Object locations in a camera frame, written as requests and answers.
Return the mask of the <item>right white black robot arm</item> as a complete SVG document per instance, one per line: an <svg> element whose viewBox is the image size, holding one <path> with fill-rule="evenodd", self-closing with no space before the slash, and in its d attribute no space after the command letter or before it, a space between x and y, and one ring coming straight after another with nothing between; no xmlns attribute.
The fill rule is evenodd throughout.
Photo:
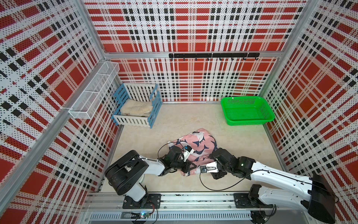
<svg viewBox="0 0 358 224"><path fill-rule="evenodd" d="M209 157L214 160L219 176L230 173L238 178L277 187L269 189L260 184L253 185L249 197L254 207L283 205L307 211L311 217L323 223L336 222L336 195L323 176L313 174L309 177L287 173L249 157L235 157L222 148Z"/></svg>

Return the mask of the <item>pink shark print shorts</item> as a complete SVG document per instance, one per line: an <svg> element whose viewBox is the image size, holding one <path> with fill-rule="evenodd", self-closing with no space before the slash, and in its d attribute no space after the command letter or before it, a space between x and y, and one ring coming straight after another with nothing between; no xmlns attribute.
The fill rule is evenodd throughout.
<svg viewBox="0 0 358 224"><path fill-rule="evenodd" d="M214 162L209 156L218 149L215 138L203 128L168 143L169 149L173 146L178 146L179 148L190 146L193 149L193 153L188 156L187 160L193 162L197 168L188 172L180 171L183 176L199 174L200 166Z"/></svg>

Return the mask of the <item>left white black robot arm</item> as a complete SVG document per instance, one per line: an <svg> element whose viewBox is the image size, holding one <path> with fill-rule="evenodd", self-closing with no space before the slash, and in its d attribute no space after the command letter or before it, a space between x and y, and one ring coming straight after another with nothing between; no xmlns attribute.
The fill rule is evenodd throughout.
<svg viewBox="0 0 358 224"><path fill-rule="evenodd" d="M189 173L197 168L197 165L188 160L193 153L194 150L189 145L182 148L173 146L165 156L150 159L131 150L107 168L105 177L118 195L142 202L148 198L147 189L140 183L145 174L164 176L178 170Z"/></svg>

